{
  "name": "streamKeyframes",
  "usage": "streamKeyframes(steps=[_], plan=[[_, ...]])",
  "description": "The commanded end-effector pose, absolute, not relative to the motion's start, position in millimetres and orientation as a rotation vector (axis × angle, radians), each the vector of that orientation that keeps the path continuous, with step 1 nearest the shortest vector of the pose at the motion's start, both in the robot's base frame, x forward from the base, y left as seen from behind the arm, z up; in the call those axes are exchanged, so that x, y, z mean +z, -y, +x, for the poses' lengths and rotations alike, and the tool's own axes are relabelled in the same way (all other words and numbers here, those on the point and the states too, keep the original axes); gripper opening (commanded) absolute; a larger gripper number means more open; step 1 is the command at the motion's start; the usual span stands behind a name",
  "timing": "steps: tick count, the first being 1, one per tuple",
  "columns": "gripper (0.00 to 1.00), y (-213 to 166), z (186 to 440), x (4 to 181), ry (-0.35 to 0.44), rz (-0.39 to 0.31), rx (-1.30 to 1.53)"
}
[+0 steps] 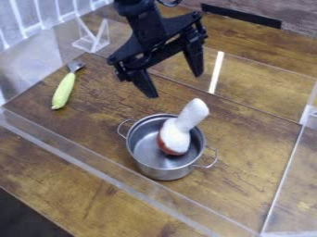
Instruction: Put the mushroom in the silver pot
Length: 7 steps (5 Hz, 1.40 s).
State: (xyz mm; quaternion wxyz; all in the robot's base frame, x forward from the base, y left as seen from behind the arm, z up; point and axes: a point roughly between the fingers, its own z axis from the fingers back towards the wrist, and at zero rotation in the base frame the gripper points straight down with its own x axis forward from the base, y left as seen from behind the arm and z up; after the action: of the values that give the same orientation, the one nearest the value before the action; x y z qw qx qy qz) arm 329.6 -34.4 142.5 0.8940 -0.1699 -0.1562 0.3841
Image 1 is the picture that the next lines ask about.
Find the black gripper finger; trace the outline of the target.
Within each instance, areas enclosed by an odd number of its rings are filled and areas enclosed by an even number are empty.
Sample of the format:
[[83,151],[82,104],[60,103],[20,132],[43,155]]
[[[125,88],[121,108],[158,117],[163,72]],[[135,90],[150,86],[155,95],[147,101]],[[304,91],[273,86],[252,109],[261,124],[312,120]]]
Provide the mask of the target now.
[[196,77],[200,77],[205,71],[204,62],[204,47],[201,44],[186,44],[183,49],[186,61],[189,63],[191,73]]
[[155,84],[153,83],[150,75],[145,69],[133,71],[130,73],[130,78],[133,80],[134,85],[149,98],[159,97]]

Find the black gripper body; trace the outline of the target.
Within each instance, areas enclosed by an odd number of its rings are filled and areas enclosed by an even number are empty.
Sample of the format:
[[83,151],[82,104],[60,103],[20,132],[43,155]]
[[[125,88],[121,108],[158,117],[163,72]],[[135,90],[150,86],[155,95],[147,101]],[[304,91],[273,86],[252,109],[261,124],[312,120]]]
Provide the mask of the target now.
[[121,81],[131,81],[133,71],[149,69],[170,56],[183,53],[186,44],[204,47],[208,32],[202,15],[191,12],[169,19],[161,15],[157,3],[174,7],[179,2],[114,0],[114,7],[133,30],[129,40],[109,57]]

